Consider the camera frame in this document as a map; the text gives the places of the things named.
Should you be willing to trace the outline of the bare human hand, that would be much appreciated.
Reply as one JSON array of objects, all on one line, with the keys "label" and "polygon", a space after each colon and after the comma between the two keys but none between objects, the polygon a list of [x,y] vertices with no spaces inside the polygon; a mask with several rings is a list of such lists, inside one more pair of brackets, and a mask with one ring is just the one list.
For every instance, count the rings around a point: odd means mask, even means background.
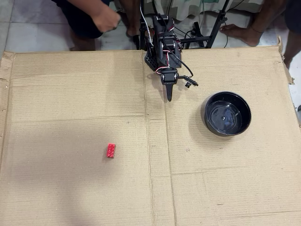
[{"label": "bare human hand", "polygon": [[115,30],[121,21],[121,17],[117,12],[109,8],[105,9],[96,16],[92,16],[92,20],[96,25],[97,29],[100,32],[104,33]]}]

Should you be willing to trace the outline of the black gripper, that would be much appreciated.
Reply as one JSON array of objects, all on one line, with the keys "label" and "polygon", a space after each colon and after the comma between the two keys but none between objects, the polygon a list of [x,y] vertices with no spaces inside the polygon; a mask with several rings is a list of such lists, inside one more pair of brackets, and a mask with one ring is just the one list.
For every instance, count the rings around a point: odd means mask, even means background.
[{"label": "black gripper", "polygon": [[178,71],[176,68],[161,67],[157,69],[157,74],[161,77],[161,83],[166,87],[166,96],[169,102],[172,101],[173,86],[178,80]]}]

